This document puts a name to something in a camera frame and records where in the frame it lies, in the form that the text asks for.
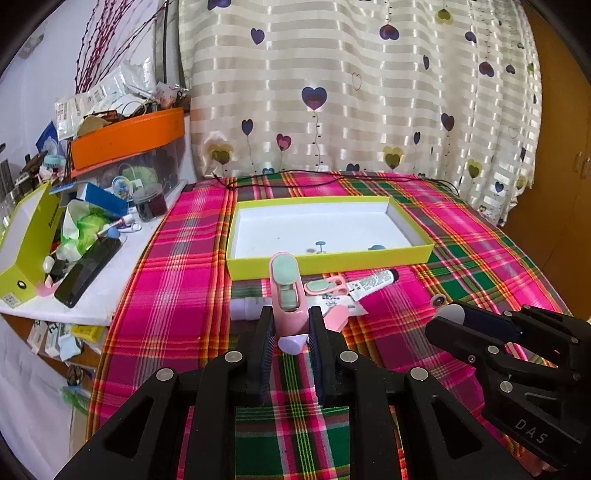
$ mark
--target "striped curtain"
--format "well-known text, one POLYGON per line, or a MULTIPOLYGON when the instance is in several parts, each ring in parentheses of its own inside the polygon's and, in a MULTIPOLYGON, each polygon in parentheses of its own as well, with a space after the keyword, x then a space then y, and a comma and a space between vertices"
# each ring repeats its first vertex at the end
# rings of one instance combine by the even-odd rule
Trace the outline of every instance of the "striped curtain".
POLYGON ((502 223, 531 185, 534 39, 516 0, 180 0, 196 171, 400 171, 502 223))

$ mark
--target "open box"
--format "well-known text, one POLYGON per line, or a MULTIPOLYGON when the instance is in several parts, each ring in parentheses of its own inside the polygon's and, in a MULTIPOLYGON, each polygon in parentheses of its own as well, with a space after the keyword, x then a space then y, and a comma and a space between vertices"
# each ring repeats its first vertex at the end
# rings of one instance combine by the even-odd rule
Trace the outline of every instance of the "open box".
POLYGON ((232 280, 269 277, 277 252, 301 275, 427 262, 433 241, 391 197, 305 197, 238 202, 226 263, 232 280), (317 242, 324 242, 323 252, 317 242), (374 245, 383 249, 372 249, 374 245))

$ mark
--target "wooden cabinet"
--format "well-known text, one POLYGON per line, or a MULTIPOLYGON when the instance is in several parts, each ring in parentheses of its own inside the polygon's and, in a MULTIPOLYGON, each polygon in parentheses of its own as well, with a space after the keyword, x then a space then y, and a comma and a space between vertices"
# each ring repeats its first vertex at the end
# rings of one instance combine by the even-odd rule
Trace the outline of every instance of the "wooden cabinet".
POLYGON ((564 43, 526 9, 542 75, 542 121, 533 188, 504 231, 542 269, 573 315, 591 316, 591 85, 564 43), (585 179, 583 170, 588 170, 585 179))

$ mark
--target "small blue object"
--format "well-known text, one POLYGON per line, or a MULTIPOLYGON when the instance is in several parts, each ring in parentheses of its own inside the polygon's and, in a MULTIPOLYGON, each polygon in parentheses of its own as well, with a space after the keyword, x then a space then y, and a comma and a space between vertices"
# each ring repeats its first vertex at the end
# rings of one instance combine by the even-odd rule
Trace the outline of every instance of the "small blue object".
POLYGON ((113 226, 107 230, 107 236, 109 238, 119 238, 121 233, 113 226))
POLYGON ((96 205, 117 217, 127 215, 127 202, 92 183, 78 185, 76 197, 96 205))

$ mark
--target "black phone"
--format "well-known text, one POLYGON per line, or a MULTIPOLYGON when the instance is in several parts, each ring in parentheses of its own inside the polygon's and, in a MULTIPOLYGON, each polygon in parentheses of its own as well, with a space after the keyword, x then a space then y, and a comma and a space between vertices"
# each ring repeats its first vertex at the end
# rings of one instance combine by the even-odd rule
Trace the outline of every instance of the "black phone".
POLYGON ((54 297, 72 308, 120 248, 121 241, 118 238, 99 238, 66 275, 53 294, 54 297))

